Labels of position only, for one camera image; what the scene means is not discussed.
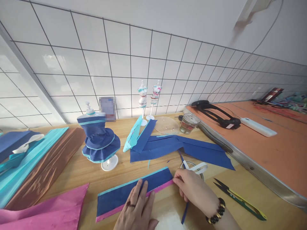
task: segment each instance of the power strip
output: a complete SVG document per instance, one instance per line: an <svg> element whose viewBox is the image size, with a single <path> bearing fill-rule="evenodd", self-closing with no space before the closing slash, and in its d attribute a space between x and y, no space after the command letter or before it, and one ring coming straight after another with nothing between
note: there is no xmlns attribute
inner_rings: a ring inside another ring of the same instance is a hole
<svg viewBox="0 0 307 230"><path fill-rule="evenodd" d="M268 127L265 127L249 118L241 118L240 120L242 124L262 134L263 136L270 137L277 134L277 132L275 132L274 130L271 130Z"/></svg>

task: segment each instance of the black headphones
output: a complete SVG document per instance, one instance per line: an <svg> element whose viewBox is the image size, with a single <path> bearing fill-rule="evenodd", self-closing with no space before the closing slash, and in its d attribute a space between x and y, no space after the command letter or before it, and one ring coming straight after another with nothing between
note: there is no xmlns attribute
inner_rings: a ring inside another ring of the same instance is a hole
<svg viewBox="0 0 307 230"><path fill-rule="evenodd" d="M219 107L216 107L215 105L212 105L207 100L200 100L192 103L192 107L196 106L197 110L205 114L206 116L210 117L212 120L216 121L220 124L221 127L226 129L237 129L240 127L241 121L238 118L234 118L230 116L228 113L226 113L224 110L220 109ZM230 120L225 120L221 118L220 116L216 115L215 113L205 110L205 109L216 109L225 114L230 118Z"/></svg>

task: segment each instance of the human hand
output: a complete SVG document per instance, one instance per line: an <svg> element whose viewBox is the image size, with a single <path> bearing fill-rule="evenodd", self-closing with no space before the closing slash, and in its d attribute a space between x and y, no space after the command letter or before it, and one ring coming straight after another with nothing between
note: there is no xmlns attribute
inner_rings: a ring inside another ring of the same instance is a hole
<svg viewBox="0 0 307 230"><path fill-rule="evenodd" d="M152 191L145 201L148 182L144 182L140 193L141 185L142 179L139 179L137 185L130 192L114 230L154 230L159 223L156 219L150 219L155 193Z"/></svg>
<svg viewBox="0 0 307 230"><path fill-rule="evenodd" d="M178 169L173 182L178 185L180 195L186 202L191 201L208 217L216 213L219 207L218 197L195 172Z"/></svg>

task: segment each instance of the yellow-handled snips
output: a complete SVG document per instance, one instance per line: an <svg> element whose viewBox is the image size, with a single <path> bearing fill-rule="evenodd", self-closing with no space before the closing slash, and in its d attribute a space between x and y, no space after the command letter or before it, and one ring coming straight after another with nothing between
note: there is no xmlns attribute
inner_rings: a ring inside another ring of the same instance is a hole
<svg viewBox="0 0 307 230"><path fill-rule="evenodd" d="M215 180L219 183L219 185L218 185L217 183L214 182L215 185L218 186L224 193L226 193L228 196L230 196L232 199L234 199L236 202L238 202L241 206L243 206L246 210L248 210L250 213L252 213L259 220L266 220L266 216L263 214L263 212L261 212L259 209L255 208L253 205L251 205L246 200L244 200L241 196L239 196L237 193L235 193L233 190L231 190L225 184L220 182L218 179L215 179Z"/></svg>

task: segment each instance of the black bead bracelet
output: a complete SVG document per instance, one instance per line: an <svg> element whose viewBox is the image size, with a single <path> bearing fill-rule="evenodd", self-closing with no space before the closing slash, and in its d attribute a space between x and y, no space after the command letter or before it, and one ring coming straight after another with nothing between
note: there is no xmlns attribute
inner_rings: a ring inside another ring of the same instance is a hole
<svg viewBox="0 0 307 230"><path fill-rule="evenodd" d="M209 224L215 224L216 222L218 222L218 219L222 218L222 215L224 215L225 201L222 198L219 198L219 200L220 200L220 206L218 207L217 213L211 218L208 218L206 216L206 220L208 221Z"/></svg>

